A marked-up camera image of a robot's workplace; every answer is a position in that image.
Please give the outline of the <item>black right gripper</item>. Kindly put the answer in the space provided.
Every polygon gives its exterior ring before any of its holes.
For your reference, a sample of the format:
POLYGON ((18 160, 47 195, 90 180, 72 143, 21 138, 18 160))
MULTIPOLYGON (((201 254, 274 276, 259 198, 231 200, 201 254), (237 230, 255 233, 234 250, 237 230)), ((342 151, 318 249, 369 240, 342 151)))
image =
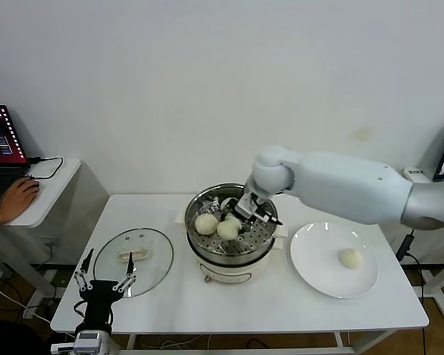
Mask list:
MULTIPOLYGON (((235 207, 238 204, 238 199, 225 199, 221 203, 221 220, 225 221, 228 219, 240 220, 239 214, 235 211, 235 207)), ((263 221, 264 223, 273 223, 277 226, 282 226, 283 223, 278 219, 276 215, 268 212, 263 207, 258 207, 256 209, 256 218, 263 221)), ((251 219, 244 219, 240 221, 239 234, 244 234, 249 232, 253 227, 254 221, 251 219)))

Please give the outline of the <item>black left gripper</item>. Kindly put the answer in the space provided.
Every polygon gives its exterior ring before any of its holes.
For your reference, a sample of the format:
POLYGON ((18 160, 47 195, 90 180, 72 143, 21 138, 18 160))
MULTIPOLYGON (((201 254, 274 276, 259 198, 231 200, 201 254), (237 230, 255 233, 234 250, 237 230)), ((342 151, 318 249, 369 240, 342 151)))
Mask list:
POLYGON ((128 253, 127 271, 120 281, 91 280, 88 277, 94 249, 90 249, 81 266, 73 276, 79 288, 79 295, 86 303, 84 320, 79 331, 112 331, 112 304, 123 298, 125 291, 136 281, 133 253, 128 253))

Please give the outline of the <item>person's bare hand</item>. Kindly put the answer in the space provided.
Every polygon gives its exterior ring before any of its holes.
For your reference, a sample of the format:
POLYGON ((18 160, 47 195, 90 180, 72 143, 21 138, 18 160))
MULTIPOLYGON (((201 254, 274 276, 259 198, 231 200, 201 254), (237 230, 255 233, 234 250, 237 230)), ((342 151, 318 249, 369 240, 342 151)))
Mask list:
POLYGON ((21 215, 36 199, 39 183, 27 177, 18 179, 2 195, 0 219, 8 223, 21 215))

